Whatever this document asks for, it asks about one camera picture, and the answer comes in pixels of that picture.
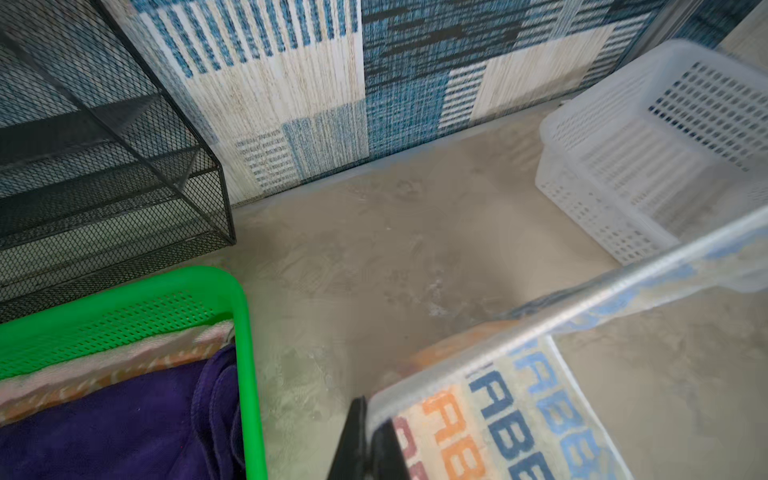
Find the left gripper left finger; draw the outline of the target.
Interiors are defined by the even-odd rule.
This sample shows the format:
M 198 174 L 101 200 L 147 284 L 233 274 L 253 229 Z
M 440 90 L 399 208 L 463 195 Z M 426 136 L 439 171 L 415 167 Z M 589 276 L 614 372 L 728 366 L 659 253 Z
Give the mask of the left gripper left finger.
M 330 466 L 328 480 L 362 480 L 365 477 L 366 414 L 366 399 L 353 399 Z

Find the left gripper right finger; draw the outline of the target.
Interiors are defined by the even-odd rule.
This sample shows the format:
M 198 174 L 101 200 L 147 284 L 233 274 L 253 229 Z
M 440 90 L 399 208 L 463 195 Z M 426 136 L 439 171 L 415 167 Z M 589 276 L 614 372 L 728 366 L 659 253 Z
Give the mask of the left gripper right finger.
M 374 480 L 411 479 L 392 419 L 373 433 L 370 473 Z

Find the white printed towel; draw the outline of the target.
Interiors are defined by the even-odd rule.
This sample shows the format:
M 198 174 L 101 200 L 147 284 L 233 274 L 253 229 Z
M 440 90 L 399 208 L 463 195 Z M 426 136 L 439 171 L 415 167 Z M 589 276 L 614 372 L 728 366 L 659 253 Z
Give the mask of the white printed towel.
M 627 479 L 626 463 L 555 337 L 766 266 L 767 211 L 760 208 L 444 340 L 368 401 L 370 463 L 373 433 L 392 419 L 411 479 Z

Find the purple towel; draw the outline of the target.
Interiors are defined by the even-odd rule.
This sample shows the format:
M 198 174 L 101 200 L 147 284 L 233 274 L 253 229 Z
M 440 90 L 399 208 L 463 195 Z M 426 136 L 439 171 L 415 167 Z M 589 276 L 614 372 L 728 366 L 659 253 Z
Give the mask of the purple towel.
M 1 476 L 245 478 L 234 346 L 2 427 Z

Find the pink towel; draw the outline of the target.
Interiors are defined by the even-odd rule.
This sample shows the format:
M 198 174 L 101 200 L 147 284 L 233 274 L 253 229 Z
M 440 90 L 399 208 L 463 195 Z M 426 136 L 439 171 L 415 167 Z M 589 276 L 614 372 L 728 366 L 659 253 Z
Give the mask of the pink towel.
M 234 339 L 225 320 L 152 336 L 1 382 L 1 409 L 43 408 L 130 378 L 211 357 Z

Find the orange patterned towel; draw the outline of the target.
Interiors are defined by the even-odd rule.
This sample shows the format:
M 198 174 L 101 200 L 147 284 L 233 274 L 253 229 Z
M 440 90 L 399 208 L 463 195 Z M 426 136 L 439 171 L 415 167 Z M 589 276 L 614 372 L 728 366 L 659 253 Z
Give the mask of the orange patterned towel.
M 211 358 L 226 346 L 203 343 L 179 350 L 102 352 L 1 381 L 1 424 L 18 422 L 132 378 Z

